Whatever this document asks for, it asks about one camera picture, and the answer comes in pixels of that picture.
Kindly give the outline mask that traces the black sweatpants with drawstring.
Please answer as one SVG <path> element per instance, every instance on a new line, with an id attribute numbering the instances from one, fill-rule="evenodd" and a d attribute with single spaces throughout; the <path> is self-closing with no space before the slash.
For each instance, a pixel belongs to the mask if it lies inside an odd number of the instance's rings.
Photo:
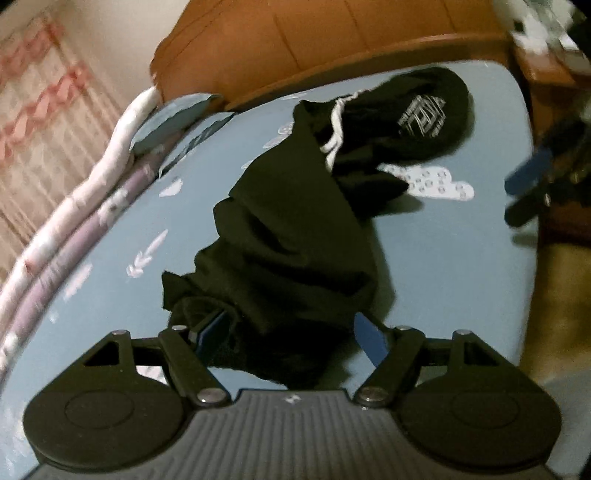
<path id="1" fill-rule="evenodd" d="M 214 206 L 217 239 L 197 253 L 194 271 L 162 275 L 170 324 L 213 320 L 197 346 L 208 367 L 315 387 L 377 294 L 365 227 L 409 187 L 383 166 L 448 152 L 471 116 L 467 85 L 443 67 L 298 103 L 290 135 Z"/>

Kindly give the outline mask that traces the blue patterned bed sheet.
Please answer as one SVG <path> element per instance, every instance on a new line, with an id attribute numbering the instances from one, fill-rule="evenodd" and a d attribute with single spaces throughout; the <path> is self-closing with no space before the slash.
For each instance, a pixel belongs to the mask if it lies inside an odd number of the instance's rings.
<path id="1" fill-rule="evenodd" d="M 509 70 L 453 62 L 472 95 L 471 132 L 453 152 L 412 168 L 467 199 L 407 197 L 370 226 L 379 261 L 375 317 L 430 337 L 477 333 L 511 361 L 520 356 L 536 266 L 537 228 L 505 223 L 506 176 L 531 152 L 527 108 Z M 80 262 L 47 307 L 1 393 L 1 475 L 20 479 L 37 461 L 22 415 L 32 397 L 109 332 L 152 337 L 167 323 L 161 275 L 193 269 L 216 237 L 212 210 L 249 163 L 290 135 L 294 106 L 372 89 L 370 75 L 300 89 L 237 114 L 152 183 Z"/>

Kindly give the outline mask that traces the wooden nightstand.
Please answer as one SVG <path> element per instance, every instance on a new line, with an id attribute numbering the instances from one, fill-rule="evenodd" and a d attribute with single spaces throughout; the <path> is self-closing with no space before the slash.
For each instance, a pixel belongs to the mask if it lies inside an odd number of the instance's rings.
<path id="1" fill-rule="evenodd" d="M 550 52 L 535 54 L 515 46 L 512 72 L 528 107 L 535 144 L 590 92 L 590 77 L 573 74 Z"/>

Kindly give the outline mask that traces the white floral folded quilt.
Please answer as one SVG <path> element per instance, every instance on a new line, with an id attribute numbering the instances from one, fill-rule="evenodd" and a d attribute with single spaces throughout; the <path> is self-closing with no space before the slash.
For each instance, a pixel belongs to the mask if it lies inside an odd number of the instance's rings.
<path id="1" fill-rule="evenodd" d="M 122 176 L 129 162 L 132 137 L 160 102 L 154 86 L 137 95 L 117 121 L 104 154 L 87 179 L 66 195 L 18 257 L 1 289 L 3 326 L 8 324 L 31 282 Z"/>

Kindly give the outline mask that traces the purple floral folded quilt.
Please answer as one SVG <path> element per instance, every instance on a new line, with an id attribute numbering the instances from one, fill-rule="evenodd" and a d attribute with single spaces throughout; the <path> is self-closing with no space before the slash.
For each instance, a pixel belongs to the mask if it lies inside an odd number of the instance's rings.
<path id="1" fill-rule="evenodd" d="M 118 217 L 155 180 L 165 153 L 161 147 L 140 159 L 118 188 L 69 236 L 26 290 L 9 317 L 1 342 L 1 374 L 6 375 L 61 284 Z"/>

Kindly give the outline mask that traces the patterned beige pink curtain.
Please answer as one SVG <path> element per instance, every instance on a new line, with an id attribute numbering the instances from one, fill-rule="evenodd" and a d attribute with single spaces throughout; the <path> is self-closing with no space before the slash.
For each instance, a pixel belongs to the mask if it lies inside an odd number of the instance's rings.
<path id="1" fill-rule="evenodd" d="M 100 160 L 121 107 L 48 9 L 1 42 L 1 275 Z"/>

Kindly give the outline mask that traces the wooden headboard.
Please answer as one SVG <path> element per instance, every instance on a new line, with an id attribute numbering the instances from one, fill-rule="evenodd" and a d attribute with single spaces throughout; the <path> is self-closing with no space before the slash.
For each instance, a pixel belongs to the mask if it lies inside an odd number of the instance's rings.
<path id="1" fill-rule="evenodd" d="M 191 1 L 157 46 L 164 100 L 249 108 L 298 88 L 456 60 L 509 60 L 489 1 Z"/>

